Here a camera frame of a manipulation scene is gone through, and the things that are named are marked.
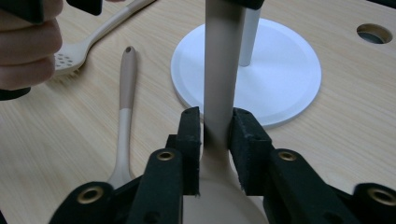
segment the wooden tabletop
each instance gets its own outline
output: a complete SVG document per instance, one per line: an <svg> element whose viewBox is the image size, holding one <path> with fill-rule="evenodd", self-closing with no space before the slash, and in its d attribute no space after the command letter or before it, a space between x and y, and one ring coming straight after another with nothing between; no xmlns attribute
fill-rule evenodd
<svg viewBox="0 0 396 224"><path fill-rule="evenodd" d="M64 42L81 41L128 4L104 2L94 17L65 5ZM318 97L293 121L267 132L275 147L301 153L328 184L351 193L375 182L396 189L396 10L364 0L267 0L262 18L300 34L322 69ZM107 181L115 164L120 58L138 52L131 165L142 175L149 154L177 133L180 113L170 76L178 42L205 23L205 0L158 0L95 44L74 76L0 102L0 209L8 223L46 223L66 195ZM373 44L360 25L387 28Z"/></svg>

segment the white round base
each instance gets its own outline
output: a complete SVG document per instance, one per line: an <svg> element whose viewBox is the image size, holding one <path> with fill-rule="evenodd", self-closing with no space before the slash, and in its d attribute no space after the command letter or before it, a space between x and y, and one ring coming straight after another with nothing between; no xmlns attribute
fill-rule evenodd
<svg viewBox="0 0 396 224"><path fill-rule="evenodd" d="M187 34L171 62L177 95L204 113L205 25ZM302 113L318 94L321 70L311 46L288 27L259 20L249 66L239 66L234 106L250 111L264 128Z"/></svg>

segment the white stand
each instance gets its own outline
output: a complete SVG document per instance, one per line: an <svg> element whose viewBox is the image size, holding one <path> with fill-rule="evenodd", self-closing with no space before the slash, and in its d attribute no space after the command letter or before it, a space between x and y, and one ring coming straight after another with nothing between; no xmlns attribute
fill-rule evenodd
<svg viewBox="0 0 396 224"><path fill-rule="evenodd" d="M321 70L316 53L301 36L259 17L259 10L247 9L233 104L250 111L264 128L272 128L297 117L312 103ZM202 25L180 41L171 62L178 97L186 107L199 106L201 113L204 60Z"/></svg>
<svg viewBox="0 0 396 224"><path fill-rule="evenodd" d="M236 4L206 0L201 196L184 197L183 223L266 223L260 199L241 190L227 148L244 17L245 9Z"/></svg>

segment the human hand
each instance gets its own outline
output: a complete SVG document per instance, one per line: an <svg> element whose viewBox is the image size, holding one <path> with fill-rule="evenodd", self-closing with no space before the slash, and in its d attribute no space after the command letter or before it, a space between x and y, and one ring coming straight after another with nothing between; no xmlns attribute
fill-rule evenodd
<svg viewBox="0 0 396 224"><path fill-rule="evenodd" d="M63 0L43 0L43 8L44 22L39 25L0 9L0 90L34 86L52 77L53 55L62 46L56 17L62 12Z"/></svg>

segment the table hole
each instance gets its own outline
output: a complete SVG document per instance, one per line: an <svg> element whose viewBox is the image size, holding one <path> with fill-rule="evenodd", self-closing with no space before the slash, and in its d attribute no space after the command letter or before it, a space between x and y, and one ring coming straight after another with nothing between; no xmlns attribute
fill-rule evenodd
<svg viewBox="0 0 396 224"><path fill-rule="evenodd" d="M356 32L363 40L373 44L388 44L393 38L387 28L371 23L360 25Z"/></svg>

